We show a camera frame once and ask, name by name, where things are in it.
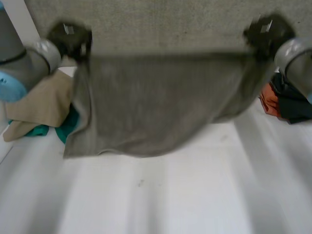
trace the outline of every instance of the teal cloth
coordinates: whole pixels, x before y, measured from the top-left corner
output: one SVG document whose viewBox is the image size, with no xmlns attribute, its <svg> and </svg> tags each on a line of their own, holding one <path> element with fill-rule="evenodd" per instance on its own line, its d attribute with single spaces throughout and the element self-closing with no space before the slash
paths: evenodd
<svg viewBox="0 0 312 234">
<path fill-rule="evenodd" d="M 46 136 L 49 131 L 49 126 L 47 125 L 39 125 L 35 127 L 33 130 L 29 131 L 25 136 L 26 137 L 35 137 L 35 136 Z"/>
<path fill-rule="evenodd" d="M 72 131 L 74 131 L 74 129 L 76 128 L 78 120 L 79 120 L 79 114 L 75 110 L 73 105 L 71 104 L 69 107 L 68 116 L 66 117 L 65 121 L 63 122 L 63 124 L 60 127 L 55 128 L 55 131 L 56 131 L 59 139 L 64 144 L 66 143 L 66 139 L 67 139 L 68 135 Z"/>
<path fill-rule="evenodd" d="M 65 144 L 67 136 L 74 131 L 74 129 L 77 126 L 79 120 L 79 114 L 73 107 L 73 105 L 70 105 L 69 113 L 63 122 L 63 124 L 55 128 L 55 131 L 59 137 L 59 139 Z M 33 130 L 29 131 L 25 136 L 26 137 L 35 137 L 35 136 L 46 136 L 49 131 L 49 126 L 47 125 L 39 125 L 35 127 Z"/>
</svg>

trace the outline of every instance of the gray fabric backdrop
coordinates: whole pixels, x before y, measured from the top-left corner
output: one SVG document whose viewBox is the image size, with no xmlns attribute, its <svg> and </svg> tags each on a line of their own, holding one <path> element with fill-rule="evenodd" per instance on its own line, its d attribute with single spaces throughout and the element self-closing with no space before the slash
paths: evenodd
<svg viewBox="0 0 312 234">
<path fill-rule="evenodd" d="M 92 27 L 94 51 L 236 47 L 251 20 L 274 9 L 302 36 L 312 28 L 309 0 L 25 0 L 44 36 L 58 18 Z"/>
</svg>

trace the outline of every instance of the gray towel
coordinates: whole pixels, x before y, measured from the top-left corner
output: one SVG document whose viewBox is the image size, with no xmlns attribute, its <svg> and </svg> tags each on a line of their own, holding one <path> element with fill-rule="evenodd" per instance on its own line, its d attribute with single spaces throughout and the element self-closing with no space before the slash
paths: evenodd
<svg viewBox="0 0 312 234">
<path fill-rule="evenodd" d="M 64 157 L 165 154 L 246 110 L 273 70 L 244 53 L 91 58 L 74 76 L 80 122 Z"/>
</svg>

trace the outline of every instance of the white table surface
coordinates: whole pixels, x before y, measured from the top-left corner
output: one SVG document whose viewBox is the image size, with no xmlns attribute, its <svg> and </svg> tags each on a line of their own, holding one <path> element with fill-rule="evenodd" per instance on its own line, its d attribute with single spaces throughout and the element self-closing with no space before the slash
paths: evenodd
<svg viewBox="0 0 312 234">
<path fill-rule="evenodd" d="M 64 160 L 54 129 L 0 138 L 1 234 L 312 233 L 312 124 L 258 100 L 154 158 Z"/>
</svg>

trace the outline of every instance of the orange cloth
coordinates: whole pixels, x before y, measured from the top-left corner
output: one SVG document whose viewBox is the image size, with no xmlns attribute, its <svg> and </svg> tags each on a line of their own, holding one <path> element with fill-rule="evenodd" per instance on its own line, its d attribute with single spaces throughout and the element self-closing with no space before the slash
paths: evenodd
<svg viewBox="0 0 312 234">
<path fill-rule="evenodd" d="M 260 100 L 263 110 L 266 114 L 281 117 L 278 105 L 278 98 L 269 83 L 266 84 L 262 89 L 260 94 Z"/>
</svg>

